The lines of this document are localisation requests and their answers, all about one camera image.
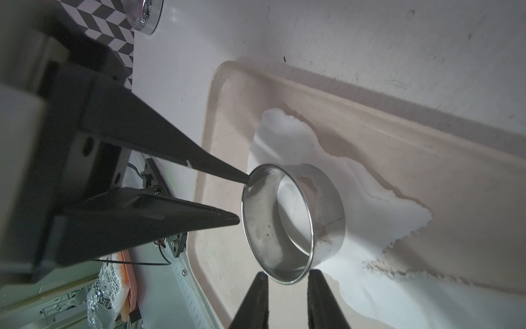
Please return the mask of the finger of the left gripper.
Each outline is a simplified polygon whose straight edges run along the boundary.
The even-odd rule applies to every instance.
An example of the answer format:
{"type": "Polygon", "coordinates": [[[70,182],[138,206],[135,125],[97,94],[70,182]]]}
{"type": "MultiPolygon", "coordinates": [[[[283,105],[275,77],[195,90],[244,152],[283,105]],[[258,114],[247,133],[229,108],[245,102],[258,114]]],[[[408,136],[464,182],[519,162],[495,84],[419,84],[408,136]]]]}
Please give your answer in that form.
{"type": "Polygon", "coordinates": [[[81,127],[113,145],[246,184],[249,175],[214,157],[117,82],[98,76],[86,100],[81,127]]]}
{"type": "Polygon", "coordinates": [[[53,264],[68,267],[172,234],[239,224],[232,212],[175,199],[174,216],[162,198],[120,188],[63,209],[53,220],[53,264]]]}

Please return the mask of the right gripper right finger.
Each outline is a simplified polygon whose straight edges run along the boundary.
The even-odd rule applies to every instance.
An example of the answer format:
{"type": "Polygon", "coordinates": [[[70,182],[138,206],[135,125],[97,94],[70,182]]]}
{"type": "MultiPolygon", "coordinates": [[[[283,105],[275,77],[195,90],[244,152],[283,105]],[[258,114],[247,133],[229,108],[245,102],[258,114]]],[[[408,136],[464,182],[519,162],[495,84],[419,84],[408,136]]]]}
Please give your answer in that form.
{"type": "Polygon", "coordinates": [[[320,270],[308,276],[308,328],[351,328],[320,270]]]}

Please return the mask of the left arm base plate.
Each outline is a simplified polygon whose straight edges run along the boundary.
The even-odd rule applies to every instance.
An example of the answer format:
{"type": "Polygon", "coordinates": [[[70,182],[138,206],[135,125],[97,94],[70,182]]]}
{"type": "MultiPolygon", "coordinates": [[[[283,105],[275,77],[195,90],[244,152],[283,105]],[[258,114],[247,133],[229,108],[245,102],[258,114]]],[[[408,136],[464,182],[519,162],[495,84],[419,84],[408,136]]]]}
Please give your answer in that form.
{"type": "MultiPolygon", "coordinates": [[[[161,210],[169,212],[169,216],[174,216],[175,212],[175,198],[173,197],[170,188],[159,170],[156,162],[152,158],[145,159],[144,170],[141,171],[143,188],[147,192],[162,198],[160,203],[161,210]]],[[[169,249],[174,259],[178,259],[186,249],[188,233],[177,233],[167,237],[155,240],[154,244],[158,247],[160,252],[169,249]]]]}

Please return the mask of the beige plastic tray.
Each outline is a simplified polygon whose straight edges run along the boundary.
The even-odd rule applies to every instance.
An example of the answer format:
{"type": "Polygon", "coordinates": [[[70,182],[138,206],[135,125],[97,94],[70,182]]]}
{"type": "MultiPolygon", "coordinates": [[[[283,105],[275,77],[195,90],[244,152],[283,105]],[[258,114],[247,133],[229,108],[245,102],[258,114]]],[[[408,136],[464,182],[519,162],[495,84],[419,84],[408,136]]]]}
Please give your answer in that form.
{"type": "MultiPolygon", "coordinates": [[[[431,222],[395,242],[379,266],[525,297],[525,160],[282,78],[223,63],[212,78],[203,146],[242,171],[265,111],[306,123],[325,152],[362,164],[431,222]]],[[[352,328],[361,316],[325,274],[352,328]]]]}

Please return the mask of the white dough ball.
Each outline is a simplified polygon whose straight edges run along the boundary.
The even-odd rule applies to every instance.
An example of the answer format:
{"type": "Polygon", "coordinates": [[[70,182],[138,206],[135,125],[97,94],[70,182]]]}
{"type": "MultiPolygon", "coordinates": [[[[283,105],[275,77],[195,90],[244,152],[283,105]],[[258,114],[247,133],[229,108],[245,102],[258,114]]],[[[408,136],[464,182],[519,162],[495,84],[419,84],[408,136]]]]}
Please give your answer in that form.
{"type": "Polygon", "coordinates": [[[264,112],[250,147],[248,169],[263,163],[306,164],[334,183],[345,212],[345,238],[319,269],[361,316],[393,328],[525,327],[524,296],[382,269],[384,253],[426,227],[431,212],[383,188],[362,164],[329,155],[306,123],[277,108],[264,112]]]}

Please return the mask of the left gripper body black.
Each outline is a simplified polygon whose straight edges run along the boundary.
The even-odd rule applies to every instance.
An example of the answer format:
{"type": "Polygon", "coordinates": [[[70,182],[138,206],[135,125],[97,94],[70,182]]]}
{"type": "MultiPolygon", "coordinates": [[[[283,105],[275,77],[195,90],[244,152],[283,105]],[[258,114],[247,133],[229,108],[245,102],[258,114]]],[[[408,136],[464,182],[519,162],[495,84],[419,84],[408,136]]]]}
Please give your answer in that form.
{"type": "Polygon", "coordinates": [[[44,34],[67,55],[40,62],[36,91],[47,109],[1,239],[4,284],[38,282],[56,268],[121,248],[88,200],[121,187],[130,150],[103,141],[81,120],[95,82],[104,78],[122,89],[127,69],[109,46],[79,27],[49,28],[44,34]]]}

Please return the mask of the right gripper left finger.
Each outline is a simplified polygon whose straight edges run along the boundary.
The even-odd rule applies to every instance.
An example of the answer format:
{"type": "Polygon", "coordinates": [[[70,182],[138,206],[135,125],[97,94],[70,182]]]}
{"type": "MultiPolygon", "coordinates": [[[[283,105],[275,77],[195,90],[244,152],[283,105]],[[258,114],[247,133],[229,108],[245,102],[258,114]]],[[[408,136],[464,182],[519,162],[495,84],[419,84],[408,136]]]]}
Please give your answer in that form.
{"type": "Polygon", "coordinates": [[[268,329],[268,316],[268,276],[260,271],[230,324],[230,329],[268,329]]]}

